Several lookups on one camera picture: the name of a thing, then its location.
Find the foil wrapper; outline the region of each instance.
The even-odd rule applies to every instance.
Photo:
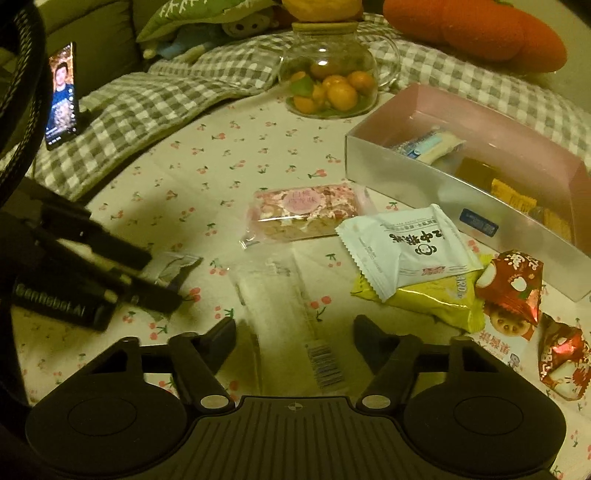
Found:
[[[544,264],[517,250],[501,253],[476,282],[476,295],[538,325]]]
[[[591,381],[589,344],[580,328],[544,315],[548,327],[540,345],[540,380],[564,399],[579,400]]]

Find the orange fruit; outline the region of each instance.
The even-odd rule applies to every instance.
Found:
[[[329,75],[322,81],[324,88],[330,88],[335,83],[347,82],[347,79],[342,75]]]
[[[294,105],[304,115],[312,115],[319,109],[319,105],[311,98],[294,95]]]
[[[339,112],[351,110],[359,100],[357,90],[348,83],[333,84],[326,92],[326,96],[330,104]]]
[[[301,22],[338,22],[353,18],[362,0],[283,0],[283,5]]]
[[[326,88],[324,88],[322,85],[314,85],[314,90],[312,91],[312,100],[314,100],[316,105],[322,107],[326,101]]]
[[[347,80],[355,90],[363,95],[370,95],[375,89],[374,77],[363,70],[350,73]]]
[[[319,80],[336,75],[339,71],[340,67],[334,60],[318,60],[310,65],[310,73]]]
[[[307,75],[306,72],[304,72],[303,70],[301,70],[300,72],[295,72],[291,78],[290,78],[290,82],[297,82],[298,80],[301,80],[302,78],[304,78]]]

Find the pink pastry package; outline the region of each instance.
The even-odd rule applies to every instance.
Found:
[[[256,192],[249,240],[292,241],[335,235],[344,220],[375,213],[367,190],[352,183]]]

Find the person on phone screen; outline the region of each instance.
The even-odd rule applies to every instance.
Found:
[[[72,121],[73,104],[71,98],[74,95],[74,86],[71,83],[66,83],[68,72],[68,64],[63,61],[56,67],[53,74],[55,90],[47,122],[49,128],[67,129]]]

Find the smartphone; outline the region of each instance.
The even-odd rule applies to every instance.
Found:
[[[80,110],[76,96],[76,43],[49,57],[53,75],[53,100],[45,128],[45,143],[53,150],[78,134]]]

